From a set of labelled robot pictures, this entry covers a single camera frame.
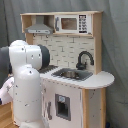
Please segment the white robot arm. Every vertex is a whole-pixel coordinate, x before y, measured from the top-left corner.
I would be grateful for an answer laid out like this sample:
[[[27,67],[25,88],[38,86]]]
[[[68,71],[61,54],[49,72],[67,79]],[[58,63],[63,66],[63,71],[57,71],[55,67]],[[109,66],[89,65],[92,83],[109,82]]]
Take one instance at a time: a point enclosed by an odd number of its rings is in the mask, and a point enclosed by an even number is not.
[[[13,114],[19,128],[45,128],[42,117],[39,70],[50,63],[49,50],[16,40],[0,48],[0,72],[12,73],[14,84],[7,86],[13,99]]]

